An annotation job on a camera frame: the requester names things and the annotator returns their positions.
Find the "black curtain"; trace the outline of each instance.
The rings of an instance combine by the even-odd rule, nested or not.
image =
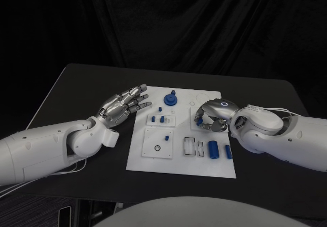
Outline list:
[[[1,136],[26,128],[72,62],[285,79],[327,118],[325,0],[34,0],[4,9],[0,114],[14,121]]]

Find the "cable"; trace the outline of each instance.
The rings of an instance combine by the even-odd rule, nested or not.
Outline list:
[[[263,110],[275,110],[275,111],[287,112],[287,113],[289,113],[289,114],[297,115],[297,116],[301,117],[300,114],[291,112],[288,109],[284,109],[284,108],[263,108],[263,107],[259,107],[259,106],[255,106],[255,105],[248,105],[248,106],[261,108],[261,109],[263,109]]]
[[[76,173],[78,171],[81,171],[81,170],[85,168],[86,159],[83,159],[83,160],[85,160],[85,163],[83,163],[83,167],[82,167],[81,169],[76,170],[76,166],[75,166],[75,168],[73,168],[70,171],[57,172],[57,173],[53,173],[53,174],[50,174],[50,175],[47,175],[47,176],[62,175],[62,174],[69,174],[69,173]],[[0,193],[3,193],[4,191],[7,191],[7,190],[10,190],[13,187],[16,187],[13,190],[10,190],[9,192],[6,192],[6,193],[0,196],[0,198],[1,198],[4,195],[7,195],[9,193],[11,193],[16,189],[21,188],[24,185],[27,185],[29,183],[32,183],[33,181],[27,181],[27,182],[17,183],[17,184],[13,185],[11,187],[6,188],[3,191],[0,191]]]

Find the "robotic hand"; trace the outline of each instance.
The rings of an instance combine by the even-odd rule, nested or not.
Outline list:
[[[39,179],[95,155],[101,145],[114,147],[118,132],[111,130],[128,115],[151,105],[138,104],[148,95],[142,84],[114,95],[98,114],[86,120],[24,130],[0,140],[0,186]]]
[[[279,118],[271,111],[291,113],[287,109],[262,108],[248,105],[239,108],[225,99],[207,101],[196,112],[199,127],[222,132],[229,125],[230,136],[242,147],[253,153],[269,153],[317,171],[327,171],[327,120],[297,114]],[[203,114],[213,123],[202,123]]]

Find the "table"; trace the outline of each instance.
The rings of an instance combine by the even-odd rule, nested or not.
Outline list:
[[[86,119],[111,95],[142,83],[220,91],[239,106],[282,107],[307,116],[284,80],[69,64],[29,127]],[[134,120],[135,114],[115,127],[121,135],[115,148],[102,146],[81,172],[43,178],[16,192],[130,203],[173,196],[216,197],[284,215],[327,218],[327,173],[248,152],[235,138],[229,140],[236,179],[127,171]]]

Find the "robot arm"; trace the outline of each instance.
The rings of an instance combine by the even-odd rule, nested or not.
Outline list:
[[[142,84],[114,95],[86,120],[24,130],[0,140],[0,186],[39,179],[95,155],[101,145],[114,147],[118,132],[111,128],[128,115],[151,105]]]
[[[196,114],[202,122],[203,113],[213,124],[199,124],[212,131],[225,131],[242,147],[253,153],[269,153],[285,162],[317,171],[327,171],[327,120],[291,116],[281,119],[271,111],[248,105],[239,109],[227,100],[207,101]]]

